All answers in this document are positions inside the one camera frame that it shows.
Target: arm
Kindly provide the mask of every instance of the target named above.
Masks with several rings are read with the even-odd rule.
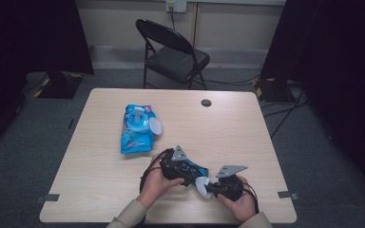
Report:
[[[238,177],[242,182],[242,187],[250,191],[247,179],[239,175]],[[240,228],[272,227],[272,224],[262,212],[256,214],[255,202],[249,193],[243,191],[241,198],[237,201],[232,201],[222,194],[218,194],[218,199],[221,200],[228,208],[230,208],[230,210],[232,210],[237,220],[243,222]]]
[[[126,228],[140,223],[147,210],[155,201],[164,195],[168,189],[183,183],[183,179],[168,180],[164,177],[159,161],[153,163],[149,174],[144,181],[144,188],[141,194],[130,202],[121,214],[114,218],[107,228]]]

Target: table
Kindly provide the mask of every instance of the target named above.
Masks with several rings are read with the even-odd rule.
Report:
[[[208,99],[211,106],[202,106]],[[125,107],[152,105],[163,125],[149,153],[122,155]],[[140,177],[152,155],[180,145],[189,159],[215,178],[225,164],[248,165],[240,172],[255,188],[259,209],[271,222],[295,222],[297,215],[262,118],[250,92],[93,89],[49,191],[43,222],[110,222],[139,194]],[[218,199],[204,199],[194,186],[170,189],[147,213],[146,223],[237,223]]]

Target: chair backrest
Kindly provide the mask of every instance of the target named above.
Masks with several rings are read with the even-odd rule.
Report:
[[[171,28],[146,19],[138,19],[136,21],[136,28],[148,44],[150,44],[148,41],[148,39],[150,39],[163,46],[179,50],[186,54],[194,53],[191,44],[182,35]]]

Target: stand base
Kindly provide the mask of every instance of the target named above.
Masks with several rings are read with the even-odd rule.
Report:
[[[262,102],[294,103],[296,101],[287,85],[275,85],[275,79],[263,79],[254,82],[257,96]]]
[[[39,91],[34,94],[36,98],[73,99],[83,77],[79,74],[63,74],[64,79],[59,81],[46,80]]]

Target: wet wipes package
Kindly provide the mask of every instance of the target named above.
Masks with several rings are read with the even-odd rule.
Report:
[[[161,133],[161,124],[151,105],[129,104],[124,114],[121,154],[151,151],[154,135]]]

